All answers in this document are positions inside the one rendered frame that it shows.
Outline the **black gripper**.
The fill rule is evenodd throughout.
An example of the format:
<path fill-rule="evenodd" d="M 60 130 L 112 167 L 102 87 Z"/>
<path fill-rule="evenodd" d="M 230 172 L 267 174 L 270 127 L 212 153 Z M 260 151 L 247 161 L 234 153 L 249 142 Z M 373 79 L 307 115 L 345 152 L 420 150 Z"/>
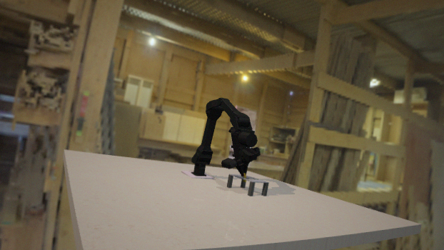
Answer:
<path fill-rule="evenodd" d="M 244 174 L 247 174 L 247 170 L 248 170 L 248 165 L 250 162 L 247 162 L 244 158 L 240 159 L 239 158 L 239 151 L 241 150 L 241 147 L 243 147 L 244 149 L 246 148 L 246 146 L 239 144 L 239 145 L 232 145 L 231 148 L 233 148 L 234 154 L 233 157 L 235 157 L 234 159 L 224 159 L 221 162 L 222 167 L 227 168 L 227 169 L 232 169 L 234 167 L 236 167 L 239 171 L 239 173 L 241 174 L 241 176 L 244 176 Z"/>

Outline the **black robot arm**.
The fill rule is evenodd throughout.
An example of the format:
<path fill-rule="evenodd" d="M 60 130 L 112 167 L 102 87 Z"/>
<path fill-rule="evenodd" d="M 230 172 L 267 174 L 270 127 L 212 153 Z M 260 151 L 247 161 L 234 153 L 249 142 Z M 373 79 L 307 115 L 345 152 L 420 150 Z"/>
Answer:
<path fill-rule="evenodd" d="M 249 116 L 241 113 L 228 99 L 219 98 L 206 104 L 206 115 L 208 118 L 203 140 L 191 159 L 191 162 L 195 164 L 194 171 L 191 172 L 194 176 L 206 176 L 204 174 L 205 167 L 206 164 L 210 164 L 213 154 L 211 151 L 213 133 L 216 121 L 221 116 L 222 111 L 225 111 L 230 116 L 230 122 L 233 127 L 228 132 L 231 133 L 233 144 L 246 146 L 245 149 L 241 147 L 239 158 L 252 162 L 257 160 L 257 156 L 260 156 L 258 147 L 250 149 L 250 147 L 254 147 L 257 144 L 258 140 L 255 131 L 252 130 Z"/>

